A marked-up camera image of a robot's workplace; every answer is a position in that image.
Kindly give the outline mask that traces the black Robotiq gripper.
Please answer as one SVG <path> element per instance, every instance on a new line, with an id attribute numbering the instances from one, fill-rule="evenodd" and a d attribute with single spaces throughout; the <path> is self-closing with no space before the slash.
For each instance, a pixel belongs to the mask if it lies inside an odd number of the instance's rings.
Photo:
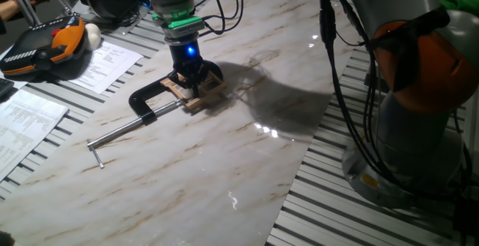
<path id="1" fill-rule="evenodd" d="M 211 63 L 200 54 L 198 41 L 169 46 L 173 59 L 173 70 L 167 75 L 173 83 L 185 87 L 191 85 L 194 98 L 200 96 L 199 86 L 211 71 Z"/>

